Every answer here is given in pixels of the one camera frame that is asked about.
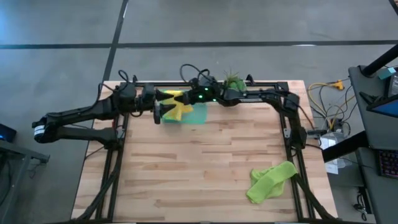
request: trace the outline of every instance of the black stand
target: black stand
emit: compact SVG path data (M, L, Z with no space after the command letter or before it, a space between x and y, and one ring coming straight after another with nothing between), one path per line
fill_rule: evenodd
M22 178L28 170L31 159L38 159L40 163L47 163L50 156L41 154L39 152L31 151L23 147L15 146L9 142L0 140L0 171L5 168L5 165L10 161L15 161L16 170L14 170L11 178L10 190L8 191L3 204L0 207L0 224L12 223L10 214L17 199L17 193L20 189Z
M376 59L374 62L370 63L364 69L361 69L362 75L368 78L372 78L376 75L376 72L387 65L389 62L398 57L398 44L393 46L390 50Z

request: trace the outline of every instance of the concrete floor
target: concrete floor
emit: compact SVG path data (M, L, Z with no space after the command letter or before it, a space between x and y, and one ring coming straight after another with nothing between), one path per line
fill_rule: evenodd
M1 1L0 44L111 43L121 5L122 0ZM119 42L396 40L397 23L387 0L130 0ZM120 79L118 69L140 80L179 80L179 66L192 63L218 78L232 69L258 80L309 85L346 78L348 67L367 64L390 47L119 49L110 80ZM51 155L33 179L26 178L15 223L70 218L87 142L37 144L30 126L49 111L92 104L108 54L109 49L0 50L0 123L18 131L16 144ZM325 89L324 101L333 103L342 94ZM352 134L363 130L357 109L349 123ZM352 208L355 189L332 191L339 217L361 221Z

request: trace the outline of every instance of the wooden table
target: wooden table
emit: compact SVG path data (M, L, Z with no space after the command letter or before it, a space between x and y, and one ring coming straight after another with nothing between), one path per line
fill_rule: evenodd
M312 118L304 82L287 82ZM119 82L106 84L114 87ZM101 98L110 94L103 88ZM205 124L156 125L150 113L129 119L114 222L297 221L289 180L280 197L260 205L246 198L251 169L266 169L286 160L279 114L265 103L232 108L208 103L207 107ZM310 129L301 112L300 118ZM94 123L96 129L109 126L110 121ZM87 153L99 147L98 142L91 142ZM306 147L303 156L312 192L337 217L322 153ZM72 218L78 217L98 193L105 158L102 150L85 161ZM300 198L307 214L301 190Z

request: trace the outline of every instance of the yellow cloth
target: yellow cloth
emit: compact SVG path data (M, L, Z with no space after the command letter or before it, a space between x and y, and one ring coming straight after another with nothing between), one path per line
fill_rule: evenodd
M173 94L174 97L176 97L176 96L181 96L183 91L166 90L165 93ZM184 105L183 103L175 101L174 98L164 100L162 103L165 105L175 104L175 108L173 108L172 110L167 112L165 115L163 115L164 119L172 119L172 120L176 120L176 121L181 121L183 113L189 113L189 112L193 111L193 107L191 105Z

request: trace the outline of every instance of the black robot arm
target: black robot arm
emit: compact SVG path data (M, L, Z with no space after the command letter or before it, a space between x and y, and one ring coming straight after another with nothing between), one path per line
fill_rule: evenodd
M223 106L235 106L239 103L268 103L281 115L289 120L290 146L295 149L304 149L307 140L307 132L301 126L299 117L300 98L294 93L285 90L253 90L238 91L227 88L226 84L220 84L214 77L203 75L200 79L193 78L189 81L192 89L182 96L175 97L176 101L188 104L216 101Z
M105 148L113 147L118 142L114 128L102 130L63 127L91 119L115 119L120 114L153 111L154 121L160 123L160 118L175 107L175 105L157 105L156 101L172 98L173 95L155 90L153 85L143 87L141 95L137 96L135 82L122 83L113 93L103 99L96 100L92 106L57 113L47 113L39 121L33 122L34 139L39 143L54 142L59 139L94 140L104 144Z

